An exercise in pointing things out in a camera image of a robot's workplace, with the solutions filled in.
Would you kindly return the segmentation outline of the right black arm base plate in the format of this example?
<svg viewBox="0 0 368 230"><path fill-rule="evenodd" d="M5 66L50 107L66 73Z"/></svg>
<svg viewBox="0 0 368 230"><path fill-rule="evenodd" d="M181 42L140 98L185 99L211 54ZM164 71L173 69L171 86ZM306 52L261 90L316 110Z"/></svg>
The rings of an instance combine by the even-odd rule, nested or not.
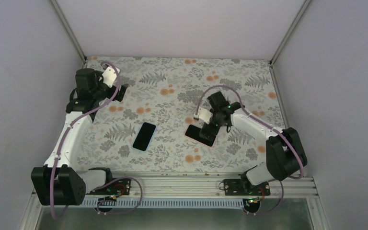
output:
<svg viewBox="0 0 368 230"><path fill-rule="evenodd" d="M226 196L269 196L271 195L268 182L252 185L249 181L241 179L224 179L223 191Z"/></svg>

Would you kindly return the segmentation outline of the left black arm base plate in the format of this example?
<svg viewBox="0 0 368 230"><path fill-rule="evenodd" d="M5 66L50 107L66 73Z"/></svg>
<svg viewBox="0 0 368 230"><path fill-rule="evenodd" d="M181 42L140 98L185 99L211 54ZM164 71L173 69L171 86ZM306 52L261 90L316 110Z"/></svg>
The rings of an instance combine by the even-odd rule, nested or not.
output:
<svg viewBox="0 0 368 230"><path fill-rule="evenodd" d="M89 195L113 196L129 195L131 179L119 179L111 185L91 191Z"/></svg>

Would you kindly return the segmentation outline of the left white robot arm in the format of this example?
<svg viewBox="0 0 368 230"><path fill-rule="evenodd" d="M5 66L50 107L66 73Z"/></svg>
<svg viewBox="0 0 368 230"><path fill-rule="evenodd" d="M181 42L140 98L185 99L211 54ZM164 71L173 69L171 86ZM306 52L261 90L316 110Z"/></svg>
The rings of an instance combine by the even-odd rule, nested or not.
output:
<svg viewBox="0 0 368 230"><path fill-rule="evenodd" d="M106 103L124 98L127 86L121 84L119 73L118 68L111 66L105 67L104 71L85 68L76 72L76 88L66 106L60 137L44 165L33 168L31 172L31 180L42 205L76 206L95 189L102 194L113 190L110 169L92 168L79 174L76 165L77 155L98 110Z"/></svg>

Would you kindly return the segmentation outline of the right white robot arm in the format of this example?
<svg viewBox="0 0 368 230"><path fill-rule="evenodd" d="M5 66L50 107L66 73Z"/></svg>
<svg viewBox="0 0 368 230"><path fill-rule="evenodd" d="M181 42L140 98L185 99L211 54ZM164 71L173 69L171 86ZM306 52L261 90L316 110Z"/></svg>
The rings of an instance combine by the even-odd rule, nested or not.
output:
<svg viewBox="0 0 368 230"><path fill-rule="evenodd" d="M203 121L200 136L211 140L221 127L237 128L265 143L266 160L241 174L240 188L246 195L254 194L259 185L271 180L282 181L300 172L307 165L307 157L296 129L281 129L248 112L241 100L230 103L222 92L208 97L211 109L197 106L194 119Z"/></svg>

